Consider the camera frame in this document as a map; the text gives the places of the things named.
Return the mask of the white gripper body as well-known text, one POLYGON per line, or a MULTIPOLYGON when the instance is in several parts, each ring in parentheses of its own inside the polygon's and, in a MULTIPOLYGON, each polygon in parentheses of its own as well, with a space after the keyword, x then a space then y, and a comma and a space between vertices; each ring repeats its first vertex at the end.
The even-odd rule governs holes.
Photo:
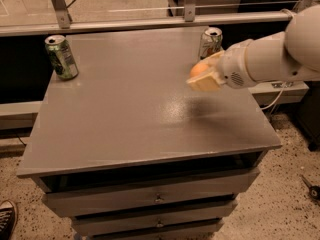
POLYGON ((225 83, 234 89, 248 88, 256 85, 256 82, 248 73, 246 65, 246 52, 252 39, 233 44, 218 60, 218 69, 222 73, 225 83))

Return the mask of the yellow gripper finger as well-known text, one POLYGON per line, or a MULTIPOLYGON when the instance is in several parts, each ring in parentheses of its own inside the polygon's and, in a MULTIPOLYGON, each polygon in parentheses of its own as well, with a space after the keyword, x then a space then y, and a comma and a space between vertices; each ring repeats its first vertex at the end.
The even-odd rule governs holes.
POLYGON ((205 59, 201 60, 201 63, 208 65, 209 67, 216 66, 219 59, 224 55, 224 51, 214 53, 205 59))
POLYGON ((212 92, 219 90, 225 81, 218 72, 208 69, 191 77, 186 83, 193 91, 212 92))

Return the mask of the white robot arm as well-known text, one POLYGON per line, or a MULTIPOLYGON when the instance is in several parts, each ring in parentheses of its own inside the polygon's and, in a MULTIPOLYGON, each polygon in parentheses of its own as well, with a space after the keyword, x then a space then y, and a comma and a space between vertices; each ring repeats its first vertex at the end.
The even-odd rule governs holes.
POLYGON ((294 15, 282 32, 247 39, 199 61, 187 84, 195 91, 320 79, 320 5, 294 15))

